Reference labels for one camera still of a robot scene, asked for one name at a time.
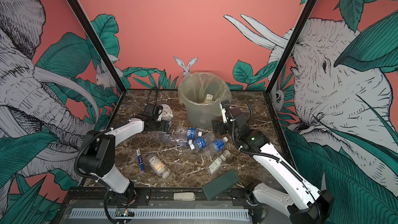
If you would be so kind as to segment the Pocari bottle with cap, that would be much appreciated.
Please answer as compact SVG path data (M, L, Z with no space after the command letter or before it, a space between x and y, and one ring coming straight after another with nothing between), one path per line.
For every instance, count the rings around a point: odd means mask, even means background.
M203 150L204 155L206 155L208 157L212 157L212 156L218 154L225 148L225 144L228 142L228 140L229 139L225 136L221 139L217 139L217 140L211 142L209 145L207 145L204 148L204 150Z

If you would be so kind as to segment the yellow white label bottle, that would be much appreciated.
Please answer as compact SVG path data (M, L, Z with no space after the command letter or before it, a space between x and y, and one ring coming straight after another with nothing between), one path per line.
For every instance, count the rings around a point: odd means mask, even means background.
M206 94L206 98L204 103L205 104L211 104L213 102L213 95L212 94Z

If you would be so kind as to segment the green label small bottle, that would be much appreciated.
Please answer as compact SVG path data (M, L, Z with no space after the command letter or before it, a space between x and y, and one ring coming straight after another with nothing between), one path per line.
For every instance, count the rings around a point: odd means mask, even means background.
M216 157L207 167L206 170L208 174L215 175L221 168L223 163L231 157L231 153L225 150L221 155Z

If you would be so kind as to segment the orange label vitamin bottle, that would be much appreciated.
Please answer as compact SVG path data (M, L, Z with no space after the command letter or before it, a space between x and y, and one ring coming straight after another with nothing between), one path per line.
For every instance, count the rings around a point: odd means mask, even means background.
M158 176L164 179L170 176L169 169L157 155L150 156L148 158L148 163Z

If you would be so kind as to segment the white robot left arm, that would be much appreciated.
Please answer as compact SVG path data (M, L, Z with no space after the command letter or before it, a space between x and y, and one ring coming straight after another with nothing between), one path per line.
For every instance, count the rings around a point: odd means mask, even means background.
M89 131L74 163L74 171L80 177L100 182L113 197L128 205L136 198L134 184L115 166L116 147L144 131L168 132L169 120L146 117L131 118L115 128Z

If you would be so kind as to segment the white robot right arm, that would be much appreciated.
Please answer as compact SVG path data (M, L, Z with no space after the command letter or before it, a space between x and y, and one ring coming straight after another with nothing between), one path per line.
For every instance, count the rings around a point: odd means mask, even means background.
M237 118L212 121L217 134L228 134L234 146L252 156L279 182L285 192L265 183L251 185L247 201L266 204L289 217L293 224L326 223L334 202L328 190L319 190L302 177L259 130L251 129L246 120Z

